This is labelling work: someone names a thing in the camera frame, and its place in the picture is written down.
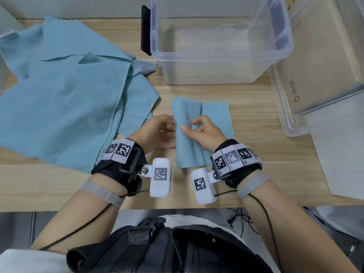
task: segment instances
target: black vest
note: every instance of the black vest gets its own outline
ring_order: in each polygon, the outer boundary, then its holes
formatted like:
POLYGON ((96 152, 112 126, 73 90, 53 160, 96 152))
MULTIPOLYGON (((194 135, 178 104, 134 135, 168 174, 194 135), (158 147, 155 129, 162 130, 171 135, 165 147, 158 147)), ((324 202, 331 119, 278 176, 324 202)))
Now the black vest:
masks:
POLYGON ((271 273, 270 267, 232 234, 206 225, 165 227, 165 218, 125 226, 104 242, 70 249, 77 273, 271 273))

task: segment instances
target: screw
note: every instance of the screw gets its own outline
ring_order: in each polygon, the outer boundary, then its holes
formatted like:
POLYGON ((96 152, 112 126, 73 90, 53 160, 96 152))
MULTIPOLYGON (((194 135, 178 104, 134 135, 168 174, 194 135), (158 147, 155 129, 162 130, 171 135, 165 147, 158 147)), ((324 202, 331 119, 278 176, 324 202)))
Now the screw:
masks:
POLYGON ((148 173, 148 168, 146 166, 142 166, 142 168, 140 169, 140 174, 146 175, 147 173, 148 173))

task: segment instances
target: person's left arm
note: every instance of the person's left arm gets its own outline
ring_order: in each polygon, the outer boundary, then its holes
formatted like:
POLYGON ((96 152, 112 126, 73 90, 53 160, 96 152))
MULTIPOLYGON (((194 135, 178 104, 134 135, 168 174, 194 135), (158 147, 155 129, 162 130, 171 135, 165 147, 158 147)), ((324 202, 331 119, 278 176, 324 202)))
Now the person's left arm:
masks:
MULTIPOLYGON (((147 154, 157 148, 175 147, 174 143, 169 142, 169 139, 173 137, 175 137, 173 117, 163 114, 148 120, 141 128, 130 135, 128 139, 138 143, 143 148, 145 154, 147 154)), ((127 189, 123 185, 105 175, 93 174, 88 181, 106 188, 117 196, 127 194, 127 189)), ((79 190, 52 218, 30 249, 39 250, 73 232, 90 221, 107 205, 108 202, 98 195, 85 190, 79 190)), ((50 247, 48 251, 66 254, 71 248, 104 241, 111 234, 118 212, 119 209, 111 205, 93 223, 50 247)))

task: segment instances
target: wooden tabletop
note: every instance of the wooden tabletop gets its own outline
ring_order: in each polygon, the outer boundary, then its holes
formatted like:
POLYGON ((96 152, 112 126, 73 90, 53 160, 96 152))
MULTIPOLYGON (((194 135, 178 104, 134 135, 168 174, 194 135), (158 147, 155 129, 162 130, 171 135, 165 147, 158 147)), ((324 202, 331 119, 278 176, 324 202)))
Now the wooden tabletop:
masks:
MULTIPOLYGON (((29 27, 41 20, 21 20, 29 27)), ((125 52, 139 59, 152 60, 140 50, 140 19, 87 19, 82 22, 125 52)), ((185 96, 199 101, 227 101, 235 138, 248 144, 264 161, 264 171, 299 205, 364 205, 364 201, 331 195, 310 135, 287 137, 280 123, 271 82, 264 73, 251 84, 169 86, 162 71, 148 76, 161 96, 154 115, 172 114, 171 101, 185 96)), ((16 82, 10 75, 7 88, 16 82)), ((180 209, 201 207, 239 207, 236 194, 222 195, 217 202, 199 206, 190 173, 193 169, 176 168, 175 150, 156 151, 149 159, 167 157, 173 162, 171 196, 151 198, 148 193, 129 197, 122 209, 180 209)), ((56 211, 87 180, 88 175, 48 165, 0 149, 0 211, 56 211)), ((143 179, 143 189, 149 181, 143 179)), ((216 192, 229 188, 215 184, 216 192)))

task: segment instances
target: person's left hand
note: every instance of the person's left hand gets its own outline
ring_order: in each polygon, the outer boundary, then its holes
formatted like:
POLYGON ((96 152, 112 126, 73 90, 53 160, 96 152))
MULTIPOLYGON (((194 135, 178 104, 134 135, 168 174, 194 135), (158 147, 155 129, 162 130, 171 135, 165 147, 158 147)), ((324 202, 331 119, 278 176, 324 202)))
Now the person's left hand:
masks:
POLYGON ((128 136, 128 139, 138 143, 147 154, 157 148, 174 148, 175 143, 169 139, 174 138, 176 126, 173 116, 162 114, 152 117, 141 128, 128 136))

